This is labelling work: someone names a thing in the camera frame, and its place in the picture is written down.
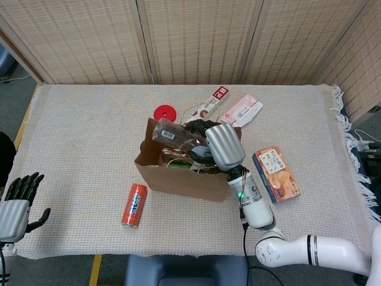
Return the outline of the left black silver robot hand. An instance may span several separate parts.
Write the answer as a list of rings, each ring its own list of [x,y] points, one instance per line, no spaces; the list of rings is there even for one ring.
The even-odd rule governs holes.
[[[51,209],[44,210],[41,218],[29,222],[38,187],[44,175],[38,172],[16,178],[8,188],[5,199],[1,201],[1,246],[19,242],[25,234],[43,226],[48,220]]]

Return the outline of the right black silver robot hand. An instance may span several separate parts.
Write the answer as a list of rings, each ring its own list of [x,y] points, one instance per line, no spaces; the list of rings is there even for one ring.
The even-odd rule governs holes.
[[[198,119],[187,123],[185,129],[200,134],[211,153],[210,156],[200,157],[196,152],[189,151],[194,161],[206,166],[216,165],[223,172],[242,164],[246,154],[232,125]]]

